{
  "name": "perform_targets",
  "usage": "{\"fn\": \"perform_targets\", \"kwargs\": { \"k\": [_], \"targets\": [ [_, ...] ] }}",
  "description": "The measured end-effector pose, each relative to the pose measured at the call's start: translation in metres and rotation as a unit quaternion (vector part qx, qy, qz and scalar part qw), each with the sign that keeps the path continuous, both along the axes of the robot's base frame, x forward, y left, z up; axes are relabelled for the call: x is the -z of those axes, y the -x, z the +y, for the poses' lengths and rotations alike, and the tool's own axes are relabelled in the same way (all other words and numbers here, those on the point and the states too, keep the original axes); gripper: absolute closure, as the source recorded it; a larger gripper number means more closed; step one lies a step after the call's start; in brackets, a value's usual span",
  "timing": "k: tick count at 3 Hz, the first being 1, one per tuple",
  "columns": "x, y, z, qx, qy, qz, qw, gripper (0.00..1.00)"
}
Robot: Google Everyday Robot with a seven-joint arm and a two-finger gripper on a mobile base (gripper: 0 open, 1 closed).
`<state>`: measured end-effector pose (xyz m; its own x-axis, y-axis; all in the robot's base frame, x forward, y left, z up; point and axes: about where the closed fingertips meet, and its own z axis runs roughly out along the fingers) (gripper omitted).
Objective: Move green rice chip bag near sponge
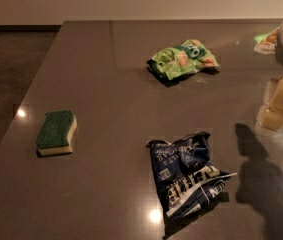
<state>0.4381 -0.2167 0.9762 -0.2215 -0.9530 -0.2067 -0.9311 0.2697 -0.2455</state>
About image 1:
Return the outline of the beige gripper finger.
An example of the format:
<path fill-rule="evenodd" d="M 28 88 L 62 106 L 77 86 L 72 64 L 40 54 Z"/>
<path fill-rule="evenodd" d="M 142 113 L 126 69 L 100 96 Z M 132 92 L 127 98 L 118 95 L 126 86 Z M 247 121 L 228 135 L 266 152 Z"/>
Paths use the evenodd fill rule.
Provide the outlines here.
<path fill-rule="evenodd" d="M 260 54 L 274 54 L 279 30 L 280 28 L 277 27 L 269 33 L 256 36 L 254 51 Z"/>
<path fill-rule="evenodd" d="M 267 83 L 263 105 L 258 112 L 258 125 L 272 131 L 283 126 L 283 76 Z"/>

